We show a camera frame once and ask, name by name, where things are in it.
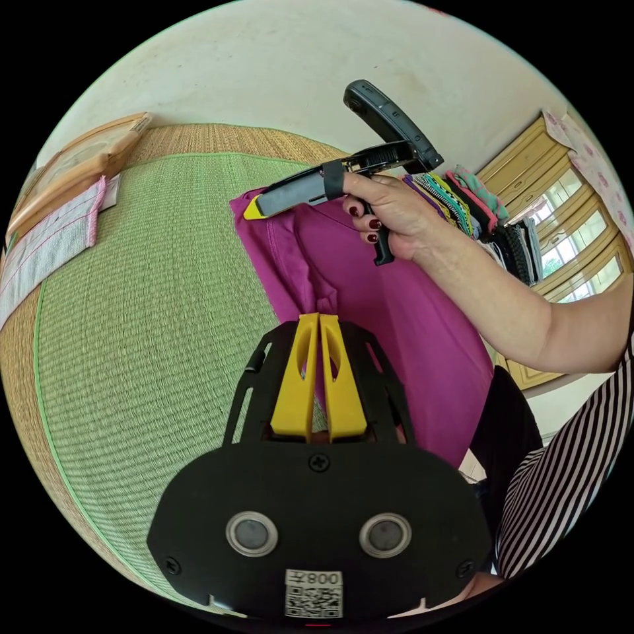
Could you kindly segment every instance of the green woven mat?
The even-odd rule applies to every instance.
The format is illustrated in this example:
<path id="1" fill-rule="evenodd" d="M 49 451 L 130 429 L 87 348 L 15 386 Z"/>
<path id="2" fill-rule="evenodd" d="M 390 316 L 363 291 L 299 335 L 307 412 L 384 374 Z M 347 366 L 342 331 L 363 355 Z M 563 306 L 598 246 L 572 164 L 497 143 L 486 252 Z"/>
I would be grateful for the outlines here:
<path id="1" fill-rule="evenodd" d="M 242 369 L 278 323 L 228 201 L 304 167 L 179 155 L 130 168 L 97 245 L 40 295 L 36 380 L 62 476 L 112 551 L 181 603 L 145 544 L 153 513 L 220 445 Z"/>

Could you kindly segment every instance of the pink floral curtain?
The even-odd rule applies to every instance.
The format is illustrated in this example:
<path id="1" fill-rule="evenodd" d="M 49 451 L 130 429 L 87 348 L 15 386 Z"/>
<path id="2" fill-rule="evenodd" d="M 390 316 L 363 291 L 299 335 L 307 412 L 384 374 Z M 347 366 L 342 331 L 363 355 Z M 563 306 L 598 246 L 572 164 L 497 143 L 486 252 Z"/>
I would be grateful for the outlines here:
<path id="1" fill-rule="evenodd" d="M 588 135 L 569 116 L 562 119 L 543 110 L 546 131 L 558 143 L 570 148 L 568 156 L 579 173 L 601 197 L 608 213 L 621 230 L 634 254 L 634 216 L 623 186 Z"/>

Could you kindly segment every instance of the yellow bracket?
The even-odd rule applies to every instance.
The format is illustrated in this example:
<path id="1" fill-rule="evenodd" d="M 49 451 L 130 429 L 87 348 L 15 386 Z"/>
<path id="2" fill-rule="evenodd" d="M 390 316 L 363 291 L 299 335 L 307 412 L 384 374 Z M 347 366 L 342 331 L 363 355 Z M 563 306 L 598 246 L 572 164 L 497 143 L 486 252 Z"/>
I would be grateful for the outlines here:
<path id="1" fill-rule="evenodd" d="M 304 437 L 306 442 L 310 442 L 317 374 L 318 324 L 318 313 L 299 318 L 291 356 L 271 419 L 271 428 L 276 435 Z M 302 377 L 304 366 L 306 373 Z"/>
<path id="2" fill-rule="evenodd" d="M 299 318 L 271 419 L 273 433 L 278 436 L 305 438 L 306 442 L 310 442 L 319 333 L 322 340 L 330 442 L 361 436 L 367 429 L 367 422 L 343 343 L 339 318 L 336 315 L 318 313 Z M 331 360 L 337 371 L 336 376 L 333 376 Z"/>
<path id="3" fill-rule="evenodd" d="M 259 195 L 251 199 L 251 202 L 247 205 L 247 208 L 244 210 L 244 219 L 245 220 L 264 220 L 266 216 L 262 215 L 260 208 L 258 207 L 258 203 L 256 202 L 259 198 Z"/>
<path id="4" fill-rule="evenodd" d="M 336 315 L 320 315 L 330 442 L 361 436 L 368 426 Z M 332 360 L 337 369 L 332 375 Z"/>

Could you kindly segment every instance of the qr code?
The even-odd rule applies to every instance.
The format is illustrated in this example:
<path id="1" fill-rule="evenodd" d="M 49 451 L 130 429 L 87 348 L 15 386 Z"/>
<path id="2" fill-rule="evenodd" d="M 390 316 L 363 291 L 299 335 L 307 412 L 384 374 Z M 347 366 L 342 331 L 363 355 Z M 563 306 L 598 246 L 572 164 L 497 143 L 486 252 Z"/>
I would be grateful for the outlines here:
<path id="1" fill-rule="evenodd" d="M 286 616 L 339 619 L 343 616 L 342 588 L 287 586 Z"/>

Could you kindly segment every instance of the glass window pane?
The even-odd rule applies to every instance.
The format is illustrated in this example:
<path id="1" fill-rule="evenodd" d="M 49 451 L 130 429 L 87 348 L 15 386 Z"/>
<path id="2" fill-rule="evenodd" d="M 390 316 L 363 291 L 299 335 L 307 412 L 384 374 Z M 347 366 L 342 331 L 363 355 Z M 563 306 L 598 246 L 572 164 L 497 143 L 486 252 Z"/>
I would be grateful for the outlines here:
<path id="1" fill-rule="evenodd" d="M 575 259 L 585 248 L 590 246 L 607 228 L 601 211 L 597 209 L 576 231 L 560 240 L 556 246 L 542 256 L 544 277 L 551 275 L 564 264 Z M 553 268 L 552 260 L 561 262 Z"/>
<path id="2" fill-rule="evenodd" d="M 538 225 L 553 215 L 580 187 L 582 183 L 572 169 L 553 183 L 539 198 L 525 207 L 517 218 L 532 217 Z"/>
<path id="3" fill-rule="evenodd" d="M 578 299 L 589 297 L 590 295 L 598 295 L 609 288 L 616 279 L 621 275 L 622 270 L 619 259 L 614 256 L 596 275 L 584 282 L 578 289 L 569 293 L 563 299 L 559 300 L 559 304 L 567 304 L 575 302 Z"/>

